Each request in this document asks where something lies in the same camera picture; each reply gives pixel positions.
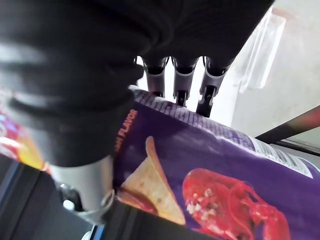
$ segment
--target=red lobster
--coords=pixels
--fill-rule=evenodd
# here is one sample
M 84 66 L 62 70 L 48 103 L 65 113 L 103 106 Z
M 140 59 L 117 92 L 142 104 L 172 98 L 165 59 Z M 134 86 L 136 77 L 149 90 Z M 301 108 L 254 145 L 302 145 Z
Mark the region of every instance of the red lobster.
M 227 240 L 254 240 L 262 223 L 263 240 L 290 240 L 285 215 L 259 197 L 245 182 L 197 168 L 183 181 L 187 211 L 202 233 Z

